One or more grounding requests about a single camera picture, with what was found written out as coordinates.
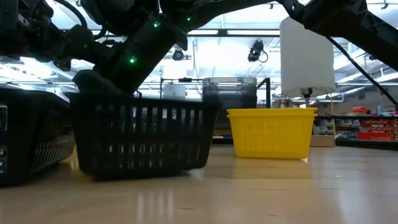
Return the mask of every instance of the yellow basket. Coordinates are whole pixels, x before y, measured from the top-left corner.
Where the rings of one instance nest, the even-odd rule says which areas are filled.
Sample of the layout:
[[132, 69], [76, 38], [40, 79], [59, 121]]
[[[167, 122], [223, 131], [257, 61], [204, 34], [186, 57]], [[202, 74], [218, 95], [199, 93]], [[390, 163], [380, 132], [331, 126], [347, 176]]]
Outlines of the yellow basket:
[[308, 156], [316, 108], [228, 110], [238, 157], [303, 159]]

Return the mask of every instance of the table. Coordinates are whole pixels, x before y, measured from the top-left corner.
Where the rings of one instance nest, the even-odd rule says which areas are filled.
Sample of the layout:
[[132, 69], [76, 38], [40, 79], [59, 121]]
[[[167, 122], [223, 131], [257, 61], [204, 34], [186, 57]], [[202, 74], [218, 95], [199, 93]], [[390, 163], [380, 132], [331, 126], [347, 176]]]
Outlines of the table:
[[398, 153], [311, 149], [307, 160], [237, 159], [214, 147], [208, 165], [159, 179], [93, 182], [76, 158], [0, 189], [0, 223], [396, 223]]

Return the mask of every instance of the plastic basket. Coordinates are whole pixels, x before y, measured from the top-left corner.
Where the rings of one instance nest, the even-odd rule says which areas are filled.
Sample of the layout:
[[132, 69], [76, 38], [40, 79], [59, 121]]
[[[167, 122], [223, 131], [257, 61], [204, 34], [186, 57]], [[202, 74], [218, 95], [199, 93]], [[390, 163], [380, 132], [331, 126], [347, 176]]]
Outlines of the plastic basket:
[[70, 95], [82, 172], [147, 177], [205, 166], [218, 107], [127, 95]]
[[69, 104], [44, 91], [0, 90], [0, 184], [19, 184], [69, 157]]
[[308, 156], [316, 108], [228, 110], [238, 157]]

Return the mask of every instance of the black cable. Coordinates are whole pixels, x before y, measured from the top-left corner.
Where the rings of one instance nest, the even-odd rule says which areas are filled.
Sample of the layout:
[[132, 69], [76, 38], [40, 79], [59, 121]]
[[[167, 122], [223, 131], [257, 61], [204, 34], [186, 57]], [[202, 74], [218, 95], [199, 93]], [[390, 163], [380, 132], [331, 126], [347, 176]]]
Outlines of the black cable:
[[358, 63], [356, 63], [351, 56], [349, 56], [349, 53], [340, 45], [338, 44], [335, 40], [333, 40], [331, 37], [326, 37], [334, 46], [337, 47], [337, 49], [339, 49], [341, 51], [341, 53], [343, 53], [343, 55], [354, 65], [354, 67], [356, 67], [361, 73], [362, 75], [364, 75], [371, 83], [373, 83], [373, 85], [375, 85], [382, 93], [385, 94], [385, 96], [394, 104], [394, 105], [398, 105], [398, 103], [396, 102], [396, 100], [393, 99], [393, 97], [390, 95], [390, 93], [387, 92], [387, 90], [385, 90], [382, 86], [380, 86], [380, 84], [378, 84], [377, 81], [375, 81], [368, 73], [366, 73], [366, 71], [358, 65]]
[[75, 8], [74, 6], [72, 6], [69, 2], [67, 2], [66, 0], [54, 0], [57, 3], [65, 6], [67, 9], [71, 10], [71, 12], [73, 12], [77, 18], [79, 18], [81, 26], [84, 28], [87, 28], [87, 22], [85, 17], [79, 12], [79, 10], [77, 10], [77, 8]]
[[99, 32], [99, 34], [94, 36], [94, 40], [98, 40], [99, 38], [104, 37], [106, 34], [106, 29], [104, 27], [102, 27], [101, 31]]
[[263, 51], [264, 53], [265, 53], [265, 55], [267, 56], [267, 60], [265, 60], [265, 61], [262, 61], [262, 60], [260, 60], [259, 59], [259, 62], [261, 62], [261, 63], [266, 63], [266, 62], [268, 62], [268, 59], [269, 59], [269, 57], [268, 57], [268, 54], [267, 54], [267, 52], [265, 52], [265, 51]]

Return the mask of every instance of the white cylinder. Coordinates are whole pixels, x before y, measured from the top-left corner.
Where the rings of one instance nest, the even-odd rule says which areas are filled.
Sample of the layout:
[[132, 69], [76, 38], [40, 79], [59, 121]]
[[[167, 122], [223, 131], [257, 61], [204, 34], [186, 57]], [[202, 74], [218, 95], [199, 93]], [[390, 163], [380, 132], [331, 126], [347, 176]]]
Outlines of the white cylinder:
[[163, 98], [171, 100], [184, 100], [185, 85], [167, 85], [163, 90]]
[[308, 88], [312, 96], [335, 90], [333, 45], [290, 17], [280, 24], [280, 59], [283, 95], [302, 96]]

